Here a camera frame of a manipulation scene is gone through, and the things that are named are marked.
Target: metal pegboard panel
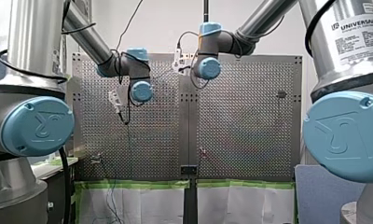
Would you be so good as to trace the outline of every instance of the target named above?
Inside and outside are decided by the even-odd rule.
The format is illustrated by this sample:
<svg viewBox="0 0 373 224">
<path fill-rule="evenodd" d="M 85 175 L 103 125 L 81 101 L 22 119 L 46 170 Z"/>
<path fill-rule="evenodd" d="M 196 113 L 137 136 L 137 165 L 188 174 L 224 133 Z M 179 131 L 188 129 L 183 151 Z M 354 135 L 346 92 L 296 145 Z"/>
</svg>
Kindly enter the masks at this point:
<svg viewBox="0 0 373 224">
<path fill-rule="evenodd" d="M 200 92 L 198 178 L 292 180 L 299 161 L 302 58 L 220 61 L 220 77 Z"/>
<path fill-rule="evenodd" d="M 74 140 L 84 152 L 78 179 L 179 179 L 178 75 L 170 72 L 172 56 L 150 55 L 155 96 L 143 106 L 131 107 L 129 126 L 122 124 L 108 101 L 108 92 L 119 85 L 117 78 L 99 77 L 85 55 L 76 54 L 73 60 L 74 111 L 80 127 Z M 127 78 L 123 85 L 129 85 Z M 92 163 L 92 156 L 99 153 L 103 162 Z"/>
</svg>

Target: universal robots logo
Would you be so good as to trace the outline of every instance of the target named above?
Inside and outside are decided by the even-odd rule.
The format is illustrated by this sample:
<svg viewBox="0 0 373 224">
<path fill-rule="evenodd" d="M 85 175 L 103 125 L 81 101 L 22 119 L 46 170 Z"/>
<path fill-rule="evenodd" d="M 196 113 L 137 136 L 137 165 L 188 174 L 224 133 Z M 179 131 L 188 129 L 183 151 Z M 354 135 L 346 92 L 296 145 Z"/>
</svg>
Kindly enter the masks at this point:
<svg viewBox="0 0 373 224">
<path fill-rule="evenodd" d="M 335 23 L 335 24 L 332 25 L 332 30 L 336 31 L 339 27 L 340 27 L 340 25 L 337 22 L 337 23 Z"/>
</svg>

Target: metal frame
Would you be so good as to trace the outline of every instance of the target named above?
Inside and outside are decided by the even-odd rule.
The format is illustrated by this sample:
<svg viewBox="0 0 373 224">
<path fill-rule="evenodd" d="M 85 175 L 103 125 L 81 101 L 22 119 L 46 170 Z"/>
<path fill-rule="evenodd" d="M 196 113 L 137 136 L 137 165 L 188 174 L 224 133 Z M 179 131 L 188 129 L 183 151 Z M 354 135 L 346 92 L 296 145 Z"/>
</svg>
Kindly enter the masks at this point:
<svg viewBox="0 0 373 224">
<path fill-rule="evenodd" d="M 169 68 L 171 69 L 171 63 L 173 60 L 173 56 L 171 54 L 152 54 L 150 55 L 151 60 L 151 66 L 152 66 L 152 76 L 154 77 L 153 80 L 155 82 L 155 77 L 161 76 L 161 73 Z M 137 179 L 137 180 L 169 180 L 169 179 L 194 179 L 194 178 L 239 178 L 239 179 L 259 179 L 259 180 L 266 180 L 266 181 L 292 181 L 293 179 L 293 168 L 295 165 L 297 165 L 300 161 L 299 158 L 299 140 L 300 140 L 300 109 L 301 109 L 301 74 L 302 74 L 302 58 L 299 56 L 248 56 L 243 57 L 240 60 L 235 59 L 233 56 L 229 55 L 221 55 L 220 60 L 224 66 L 224 72 L 221 75 L 221 77 L 218 78 L 218 81 L 213 81 L 209 84 L 207 89 L 203 91 L 197 91 L 193 85 L 190 82 L 190 78 L 188 76 L 178 76 L 174 73 L 171 73 L 170 75 L 166 75 L 168 77 L 161 78 L 158 83 L 154 83 L 154 88 L 158 90 L 156 92 L 156 102 L 153 102 L 151 104 L 145 105 L 143 107 L 137 107 L 132 109 L 131 118 L 135 119 L 135 121 L 131 122 L 130 125 L 130 132 L 132 132 L 131 138 L 139 139 L 146 133 L 146 127 L 151 128 L 150 132 L 154 131 L 158 124 L 158 127 L 162 127 L 160 129 L 168 129 L 169 127 L 172 127 L 172 129 L 177 131 L 177 134 L 173 135 L 173 138 L 177 138 L 177 140 L 173 140 L 173 142 L 168 142 L 169 144 L 172 144 L 171 149 L 169 149 L 171 152 L 170 154 L 165 155 L 162 154 L 163 158 L 158 158 L 160 153 L 152 154 L 151 149 L 143 149 L 142 147 L 138 147 L 134 149 L 134 153 L 131 153 L 129 150 L 125 150 L 125 148 L 128 148 L 128 143 L 121 143 L 121 141 L 116 141 L 112 143 L 113 145 L 117 145 L 117 150 L 107 151 L 108 153 L 116 153 L 111 156 L 115 156 L 114 158 L 111 158 L 110 161 L 112 163 L 116 163 L 119 166 L 117 167 L 109 167 L 109 170 L 111 174 L 110 177 L 116 177 L 116 178 L 131 178 L 131 179 Z M 94 106 L 100 105 L 103 110 L 106 110 L 105 113 L 108 113 L 106 115 L 105 120 L 102 120 L 104 118 L 104 115 L 97 114 L 98 120 L 94 120 L 94 122 L 106 122 L 108 125 L 112 125 L 111 123 L 118 123 L 120 125 L 120 120 L 118 120 L 117 115 L 115 114 L 115 109 L 111 107 L 111 105 L 108 103 L 107 100 L 107 93 L 112 90 L 112 88 L 115 88 L 117 84 L 117 80 L 115 79 L 105 79 L 100 78 L 95 74 L 95 69 L 93 63 L 90 61 L 90 59 L 80 53 L 74 54 L 73 58 L 73 71 L 75 76 L 71 80 L 71 82 L 68 84 L 68 96 L 73 99 L 73 108 L 76 114 L 76 130 L 74 134 L 74 140 L 75 140 L 75 151 L 74 154 L 77 156 L 82 156 L 85 158 L 81 162 L 81 169 L 77 169 L 79 172 L 79 178 L 83 178 L 84 180 L 94 180 L 94 179 L 101 179 L 103 177 L 108 177 L 103 172 L 103 168 L 101 166 L 97 165 L 91 165 L 91 156 L 94 156 L 91 154 L 91 151 L 86 151 L 85 144 L 86 139 L 84 139 L 83 136 L 83 128 L 84 128 L 84 115 L 82 113 L 83 110 L 84 113 L 87 113 L 87 110 L 89 110 L 89 113 L 92 113 L 92 108 L 84 108 L 84 105 L 81 104 L 86 101 L 88 98 L 87 96 L 83 95 L 83 91 L 89 92 L 92 91 L 93 94 L 90 95 L 89 98 L 89 104 L 93 104 Z M 200 154 L 200 150 L 198 148 L 201 148 L 202 140 L 200 139 L 200 131 L 201 131 L 201 124 L 205 122 L 204 120 L 201 120 L 202 118 L 207 117 L 205 115 L 204 111 L 201 109 L 204 108 L 203 106 L 207 107 L 210 105 L 205 105 L 207 102 L 210 102 L 210 100 L 217 100 L 215 99 L 215 94 L 218 92 L 221 92 L 221 81 L 226 81 L 229 83 L 230 88 L 237 88 L 238 85 L 233 85 L 234 83 L 240 84 L 243 83 L 244 80 L 247 79 L 254 79 L 254 76 L 260 75 L 259 78 L 262 78 L 262 74 L 255 74 L 254 70 L 259 68 L 259 72 L 267 72 L 268 76 L 270 74 L 276 74 L 281 69 L 286 68 L 287 72 L 283 73 L 284 79 L 286 79 L 286 82 L 277 83 L 276 85 L 291 85 L 288 88 L 287 95 L 286 95 L 286 113 L 288 115 L 287 125 L 292 125 L 292 127 L 288 127 L 287 133 L 285 135 L 286 139 L 284 140 L 284 148 L 287 151 L 287 154 L 290 157 L 290 161 L 288 161 L 286 165 L 286 171 L 283 171 L 280 175 L 265 175 L 266 173 L 263 173 L 263 175 L 240 175 L 232 173 L 222 173 L 221 175 L 213 175 L 208 174 L 204 170 L 202 171 L 202 174 L 200 176 L 197 176 L 197 174 L 193 173 L 193 169 L 195 168 L 195 173 L 199 172 L 199 169 L 197 169 L 197 166 L 201 163 L 201 158 L 198 156 Z M 229 74 L 237 74 L 234 76 L 227 77 Z M 81 83 L 83 82 L 91 82 L 87 86 L 81 86 Z M 91 90 L 83 90 L 83 88 L 92 88 Z M 242 90 L 232 90 L 234 92 L 237 92 L 238 94 L 244 94 L 243 92 L 240 92 Z M 164 107 L 158 108 L 161 109 L 164 113 L 167 113 L 168 118 L 162 117 L 159 115 L 158 110 L 155 109 L 154 104 L 164 104 Z M 222 102 L 223 107 L 232 107 L 234 106 L 232 102 Z M 156 113 L 157 118 L 152 117 L 149 118 L 148 113 Z M 172 122 L 166 122 L 166 119 L 171 119 Z M 120 136 L 127 136 L 125 135 L 127 132 L 126 127 L 115 127 L 111 126 L 108 127 L 109 132 L 111 133 L 119 133 Z M 92 137 L 98 137 L 100 134 L 103 136 L 103 133 L 97 133 L 98 135 L 94 135 Z M 155 144 L 157 142 L 149 142 L 150 148 L 152 150 L 155 150 L 156 147 Z M 96 148 L 94 150 L 97 153 L 102 152 L 103 155 L 106 154 L 106 148 Z M 147 163 L 146 158 L 150 157 L 150 155 L 156 155 L 151 160 L 154 161 L 154 163 Z M 167 164 L 169 161 L 171 161 L 171 165 L 168 166 L 166 169 L 172 169 L 166 170 L 161 166 L 163 165 L 169 165 Z M 131 165 L 132 171 L 129 172 L 128 169 L 128 163 L 137 162 L 135 165 Z M 139 172 L 142 172 L 142 170 L 138 170 L 140 166 L 144 166 L 145 170 L 147 167 L 150 166 L 150 171 L 145 174 L 140 174 Z M 182 168 L 184 171 L 186 169 L 189 169 L 192 173 L 182 173 Z M 152 172 L 159 172 L 158 175 L 153 175 Z"/>
</svg>

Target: green tape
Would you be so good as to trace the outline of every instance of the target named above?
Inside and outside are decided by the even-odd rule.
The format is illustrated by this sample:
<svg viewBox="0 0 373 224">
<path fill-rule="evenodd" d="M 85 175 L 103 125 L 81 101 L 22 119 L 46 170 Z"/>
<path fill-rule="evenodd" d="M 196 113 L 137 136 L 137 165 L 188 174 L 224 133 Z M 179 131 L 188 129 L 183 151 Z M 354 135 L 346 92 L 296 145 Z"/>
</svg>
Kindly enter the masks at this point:
<svg viewBox="0 0 373 224">
<path fill-rule="evenodd" d="M 67 158 L 67 162 L 70 163 L 71 161 L 76 161 L 77 158 Z M 62 165 L 61 159 L 55 159 L 49 163 L 50 165 Z"/>
<path fill-rule="evenodd" d="M 82 189 L 78 188 L 76 186 L 76 193 L 75 193 L 75 198 L 76 198 L 76 224 L 79 224 L 79 214 L 80 214 L 80 207 L 81 207 L 81 194 L 82 194 Z"/>
<path fill-rule="evenodd" d="M 226 188 L 226 187 L 247 187 L 258 189 L 294 189 L 294 182 L 266 182 L 266 181 L 248 181 L 248 180 L 199 180 L 198 188 Z"/>
<path fill-rule="evenodd" d="M 188 181 L 131 181 L 131 180 L 102 180 L 76 182 L 78 189 L 187 189 Z"/>
</svg>

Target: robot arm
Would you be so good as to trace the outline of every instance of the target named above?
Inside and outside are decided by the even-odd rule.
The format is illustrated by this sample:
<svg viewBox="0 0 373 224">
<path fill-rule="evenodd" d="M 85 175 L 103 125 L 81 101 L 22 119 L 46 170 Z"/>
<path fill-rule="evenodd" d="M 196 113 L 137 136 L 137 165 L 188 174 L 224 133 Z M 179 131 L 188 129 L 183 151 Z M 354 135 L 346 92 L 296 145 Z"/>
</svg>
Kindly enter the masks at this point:
<svg viewBox="0 0 373 224">
<path fill-rule="evenodd" d="M 218 53 L 247 55 L 295 0 L 265 0 L 234 34 L 215 22 L 200 27 L 196 77 L 221 72 Z M 373 1 L 299 0 L 318 84 L 303 124 L 314 158 L 342 178 L 373 182 Z"/>
<path fill-rule="evenodd" d="M 249 55 L 263 37 L 297 0 L 265 0 L 234 34 L 222 30 L 219 23 L 205 22 L 200 27 L 198 60 L 194 74 L 203 79 L 213 79 L 220 74 L 218 53 Z"/>
<path fill-rule="evenodd" d="M 63 26 L 66 31 L 89 26 L 89 22 L 73 1 L 70 3 Z M 97 64 L 99 76 L 129 76 L 131 98 L 142 103 L 151 99 L 153 93 L 146 49 L 128 49 L 118 57 L 104 43 L 94 27 L 71 33 L 71 36 Z"/>
<path fill-rule="evenodd" d="M 8 41 L 9 69 L 0 80 L 0 154 L 38 157 L 61 148 L 74 116 L 59 84 L 63 1 L 13 0 Z M 129 76 L 132 100 L 152 97 L 145 49 L 116 57 L 71 1 L 64 28 L 97 64 L 101 77 Z"/>
</svg>

